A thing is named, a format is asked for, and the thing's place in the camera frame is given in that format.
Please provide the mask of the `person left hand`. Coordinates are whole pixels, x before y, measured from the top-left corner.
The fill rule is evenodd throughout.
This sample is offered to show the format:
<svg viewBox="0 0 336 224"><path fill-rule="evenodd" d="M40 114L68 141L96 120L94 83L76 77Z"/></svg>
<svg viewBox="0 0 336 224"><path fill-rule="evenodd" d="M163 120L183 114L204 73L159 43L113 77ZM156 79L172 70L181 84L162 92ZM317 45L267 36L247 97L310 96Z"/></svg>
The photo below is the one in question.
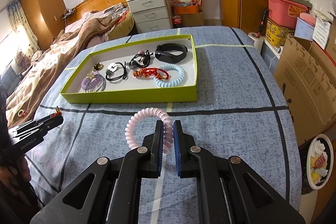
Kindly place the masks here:
<svg viewBox="0 0 336 224"><path fill-rule="evenodd" d="M25 157L21 159L21 171L25 181L31 181L30 169ZM12 166L1 166L0 180L1 183L13 194L17 195L17 191L14 189L13 181L18 171Z"/></svg>

